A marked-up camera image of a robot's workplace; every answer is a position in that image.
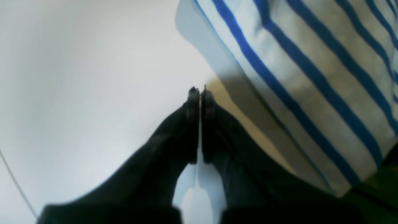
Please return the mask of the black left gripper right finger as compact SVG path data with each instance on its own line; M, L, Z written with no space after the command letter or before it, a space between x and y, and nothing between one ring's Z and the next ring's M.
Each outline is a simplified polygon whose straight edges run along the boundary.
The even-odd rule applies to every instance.
M338 199L290 174L206 88L201 127L204 162L215 166L223 182L222 224L397 223L397 207L361 190Z

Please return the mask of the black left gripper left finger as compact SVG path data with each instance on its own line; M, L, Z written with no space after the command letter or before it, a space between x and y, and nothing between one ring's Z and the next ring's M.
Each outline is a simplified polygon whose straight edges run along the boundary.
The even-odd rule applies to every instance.
M45 207L39 224L181 224L175 187L197 162L200 92L170 114L108 180L83 197Z

